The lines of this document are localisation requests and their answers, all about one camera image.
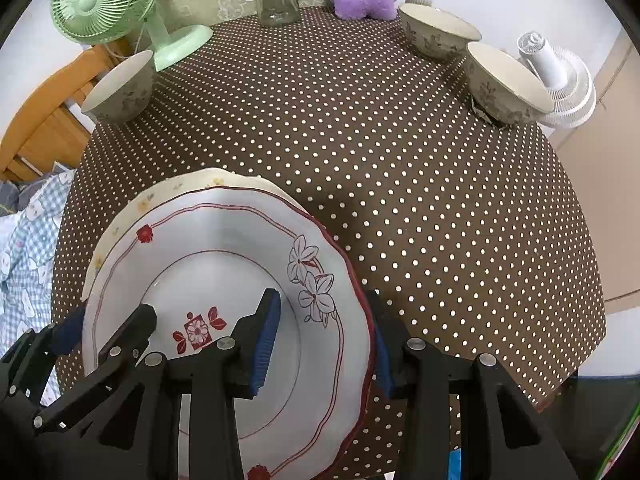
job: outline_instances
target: cable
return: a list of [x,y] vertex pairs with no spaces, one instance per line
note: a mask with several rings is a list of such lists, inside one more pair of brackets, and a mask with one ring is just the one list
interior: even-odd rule
[[118,56],[118,54],[116,54],[115,52],[112,52],[111,49],[109,48],[109,44],[105,43],[104,47],[107,49],[107,52],[109,54],[111,54],[113,57],[117,57],[118,59],[127,59],[130,56]]
[[[138,40],[136,41],[136,47],[133,51],[132,56],[135,56],[138,53],[138,47],[140,46],[140,40],[142,39],[142,32],[144,31],[144,27],[140,27],[140,34],[138,34]],[[111,54],[113,57],[117,57],[118,59],[129,59],[129,57],[131,56],[119,56],[118,54],[116,54],[115,52],[113,52],[110,48],[109,48],[109,44],[105,43],[104,47],[107,49],[107,52],[109,54]]]
[[142,39],[142,32],[145,30],[145,27],[140,27],[140,34],[138,34],[138,40],[136,41],[136,47],[133,51],[133,54],[138,52],[138,47],[140,46],[140,40]]

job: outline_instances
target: fan base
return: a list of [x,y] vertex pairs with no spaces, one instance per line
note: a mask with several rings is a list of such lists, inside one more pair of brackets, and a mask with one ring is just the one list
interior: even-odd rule
[[213,36],[213,31],[205,25],[190,25],[170,34],[170,42],[155,49],[156,71],[184,59],[203,46]]

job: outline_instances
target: polka dot tablecloth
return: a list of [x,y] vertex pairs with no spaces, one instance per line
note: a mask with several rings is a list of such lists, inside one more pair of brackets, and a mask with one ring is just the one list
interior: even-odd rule
[[[140,116],[96,128],[60,229],[54,320],[79,304],[98,238],[128,201],[209,166],[280,186],[412,335],[464,358],[495,354],[532,402],[605,334],[588,229],[539,128],[476,118],[462,61],[419,57],[398,22],[344,22],[321,8],[283,28],[253,17],[215,26],[159,74]],[[62,390],[82,375],[79,353],[60,360]],[[455,398],[450,411],[455,446]],[[393,470],[405,415],[373,389],[326,477]]]

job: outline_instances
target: plate with red rim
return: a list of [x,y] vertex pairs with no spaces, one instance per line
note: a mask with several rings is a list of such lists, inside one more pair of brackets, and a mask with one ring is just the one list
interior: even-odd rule
[[[92,260],[85,283],[85,372],[141,302],[158,314],[146,353],[173,359],[230,335],[264,289],[276,288],[282,313],[265,384],[255,399],[235,401],[242,466],[248,480],[314,478],[350,443],[372,377],[372,318],[353,268],[322,225],[283,192],[226,183],[176,191],[161,200],[153,193],[146,211],[129,226],[120,222],[117,241],[94,255],[100,265]],[[184,477],[189,404],[184,396]]]

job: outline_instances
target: wooden chair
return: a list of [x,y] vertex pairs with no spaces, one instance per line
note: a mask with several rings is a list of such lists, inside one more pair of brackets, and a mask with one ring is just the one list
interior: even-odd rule
[[89,133],[65,107],[78,105],[94,87],[95,77],[114,67],[103,46],[85,50],[42,83],[22,104],[0,141],[0,178],[34,180],[58,160],[76,168]]

